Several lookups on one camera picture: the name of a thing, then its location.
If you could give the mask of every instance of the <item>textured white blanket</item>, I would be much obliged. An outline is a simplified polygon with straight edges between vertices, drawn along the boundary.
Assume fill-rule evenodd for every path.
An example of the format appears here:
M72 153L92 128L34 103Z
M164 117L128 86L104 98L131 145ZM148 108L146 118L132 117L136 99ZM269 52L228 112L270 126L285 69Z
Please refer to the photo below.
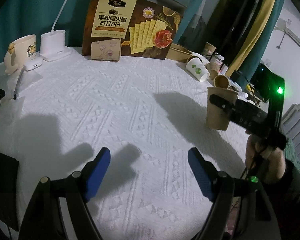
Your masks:
M197 147L231 176L243 171L244 129L205 127L210 84L198 82L185 64L140 57L92 61L74 48L35 71L42 79L0 109L0 151L20 161L20 221L41 177L65 178L108 147L111 164L88 203L103 238L188 240L211 207L188 150ZM76 239L64 202L62 211L69 238Z

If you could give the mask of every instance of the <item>white paper cup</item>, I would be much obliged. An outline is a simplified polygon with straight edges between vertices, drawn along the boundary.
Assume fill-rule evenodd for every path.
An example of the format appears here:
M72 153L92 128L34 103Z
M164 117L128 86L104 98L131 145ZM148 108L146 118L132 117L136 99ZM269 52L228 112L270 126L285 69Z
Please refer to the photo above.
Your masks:
M209 60L207 60L204 56L202 56L202 55L199 54L199 53L193 52L193 53L192 53L192 56L197 56L198 58L200 58L201 61L202 61L202 63L203 63L204 65L209 64Z
M196 58L199 58L200 61L201 61L201 63L203 63L203 62L202 62L202 59L201 59L200 57L196 56L196 55L192 55L190 58L188 58L186 63L188 64L188 62L189 62L191 59L195 58L195 57L196 57Z
M205 68L204 64L202 64L201 60L198 57L191 59L187 63L186 68L200 82L206 81L207 78L210 76L209 71Z

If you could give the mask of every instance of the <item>white wall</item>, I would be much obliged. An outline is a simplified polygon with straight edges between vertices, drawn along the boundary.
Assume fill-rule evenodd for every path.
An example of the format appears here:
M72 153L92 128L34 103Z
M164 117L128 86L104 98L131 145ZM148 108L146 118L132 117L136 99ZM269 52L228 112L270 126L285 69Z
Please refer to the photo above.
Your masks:
M288 9L287 7L282 9L277 25L282 20L290 19L292 21L291 30L300 37L300 20ZM292 104L300 104L300 47L289 36L285 35L280 49L277 49L276 46L280 44L282 36L282 31L272 31L262 60L271 60L270 70L285 79L283 106L283 113L285 113Z

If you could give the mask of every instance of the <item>ceramic mug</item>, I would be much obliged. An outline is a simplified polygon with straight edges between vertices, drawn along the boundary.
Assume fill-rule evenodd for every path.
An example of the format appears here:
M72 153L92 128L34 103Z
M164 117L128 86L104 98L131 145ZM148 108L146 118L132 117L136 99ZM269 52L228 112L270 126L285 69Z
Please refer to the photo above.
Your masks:
M22 69L26 61L35 57L36 50L35 34L24 36L10 43L3 60L5 72L10 75L17 69Z

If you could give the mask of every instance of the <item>teal curtain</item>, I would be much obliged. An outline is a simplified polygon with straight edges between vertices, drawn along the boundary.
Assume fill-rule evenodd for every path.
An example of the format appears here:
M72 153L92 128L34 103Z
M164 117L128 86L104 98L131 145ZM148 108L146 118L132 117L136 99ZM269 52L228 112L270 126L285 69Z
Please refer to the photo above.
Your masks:
M239 70L242 74L250 81L253 74L255 73L260 60L266 50L267 44L269 42L272 30L275 27L275 24L279 18L279 15L282 10L284 0L275 0L273 9L271 11L268 22L266 23L266 27L261 33L259 39L256 44L252 48L251 52L245 58L244 62L240 66ZM246 79L243 76L240 76L236 81L238 85L241 86L242 89L248 84Z
M52 24L64 0L6 0L0 9L0 62L8 45L29 34L37 35L37 50L43 33ZM82 46L83 29L90 0L68 0L55 30L66 30L67 46Z
M40 38L51 30L64 0L7 0L0 9L0 62L10 42L25 35ZM90 0L68 0L55 30L66 30L67 46L82 46L83 29ZM174 38L177 42L202 0L191 0Z

